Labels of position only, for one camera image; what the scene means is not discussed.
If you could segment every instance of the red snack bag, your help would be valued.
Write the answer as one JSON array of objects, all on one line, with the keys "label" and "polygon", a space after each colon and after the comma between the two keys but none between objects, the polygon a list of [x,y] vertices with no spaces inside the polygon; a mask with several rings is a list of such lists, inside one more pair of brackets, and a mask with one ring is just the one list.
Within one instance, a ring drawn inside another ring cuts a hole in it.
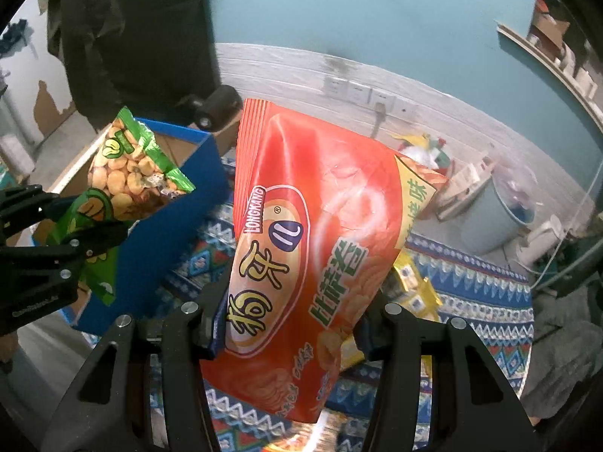
[{"label": "red snack bag", "polygon": [[446,178],[328,122],[245,101],[226,349],[212,385],[312,423],[352,332]]}]

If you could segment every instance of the blue box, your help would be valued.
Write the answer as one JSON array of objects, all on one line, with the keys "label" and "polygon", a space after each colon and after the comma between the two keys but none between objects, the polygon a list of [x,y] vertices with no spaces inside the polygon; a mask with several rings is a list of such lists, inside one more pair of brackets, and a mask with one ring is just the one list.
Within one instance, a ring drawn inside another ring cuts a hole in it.
[{"label": "blue box", "polygon": [[197,144],[180,167],[195,190],[140,221],[120,245],[115,301],[104,305],[94,294],[76,321],[73,309],[61,310],[68,323],[87,333],[102,335],[122,314],[151,318],[161,303],[157,289],[168,270],[196,236],[211,209],[228,198],[228,181],[213,135],[163,122],[139,119],[156,135]]}]

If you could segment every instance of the wall outlet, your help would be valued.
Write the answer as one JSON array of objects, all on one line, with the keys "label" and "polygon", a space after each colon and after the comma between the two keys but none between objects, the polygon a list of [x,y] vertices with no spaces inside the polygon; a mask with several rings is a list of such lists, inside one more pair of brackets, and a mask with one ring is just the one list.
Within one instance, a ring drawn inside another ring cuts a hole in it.
[{"label": "wall outlet", "polygon": [[393,96],[390,92],[386,92],[385,90],[373,89],[371,91],[371,98],[369,98],[369,107],[373,110],[377,109],[377,104],[385,105],[385,112],[388,114],[391,112],[394,107],[394,102],[396,101],[396,97]]},{"label": "wall outlet", "polygon": [[371,94],[371,87],[363,85],[361,83],[355,83],[350,81],[347,84],[347,99],[352,104],[361,105],[366,107],[369,104],[369,95]]},{"label": "wall outlet", "polygon": [[346,100],[347,80],[325,75],[323,91],[330,97]]},{"label": "wall outlet", "polygon": [[391,115],[406,122],[415,122],[417,119],[418,105],[408,102],[405,99],[396,97],[394,105],[391,108]]}]

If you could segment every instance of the floor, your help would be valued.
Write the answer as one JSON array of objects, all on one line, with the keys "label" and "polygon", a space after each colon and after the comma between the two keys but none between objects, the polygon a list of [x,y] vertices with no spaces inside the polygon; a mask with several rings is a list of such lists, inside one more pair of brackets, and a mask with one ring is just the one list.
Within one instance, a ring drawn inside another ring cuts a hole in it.
[{"label": "floor", "polygon": [[[445,222],[440,222],[436,217],[433,217],[426,220],[415,221],[412,231],[433,241],[437,241],[438,243],[450,246],[451,248],[472,254],[471,251],[464,246],[461,239],[462,222],[462,214]],[[499,267],[508,268],[509,270],[530,279],[528,271],[514,259],[513,253],[515,252],[516,243],[517,241],[511,241],[505,246],[499,247],[485,255],[480,255],[479,257],[487,262],[493,263]]]},{"label": "floor", "polygon": [[29,184],[40,184],[47,190],[95,137],[96,131],[86,117],[78,112],[73,113],[38,146],[35,169],[29,175]]}]

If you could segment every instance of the clothing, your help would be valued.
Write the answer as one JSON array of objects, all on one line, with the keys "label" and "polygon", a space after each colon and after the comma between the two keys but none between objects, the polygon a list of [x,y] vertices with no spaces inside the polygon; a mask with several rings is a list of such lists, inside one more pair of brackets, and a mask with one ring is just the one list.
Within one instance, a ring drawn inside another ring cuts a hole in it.
[{"label": "clothing", "polygon": [[583,286],[560,299],[545,294],[535,299],[534,344],[521,397],[529,417],[553,417],[576,384],[596,371],[603,344],[596,323],[601,310],[593,304],[597,289]]},{"label": "clothing", "polygon": [[77,110],[97,130],[124,105],[138,117],[188,126],[193,111],[182,104],[216,89],[207,5],[47,0],[48,50],[64,63]]},{"label": "clothing", "polygon": [[568,402],[550,420],[536,427],[546,452],[595,452],[601,450],[601,406],[603,405],[603,371],[578,383]]}]

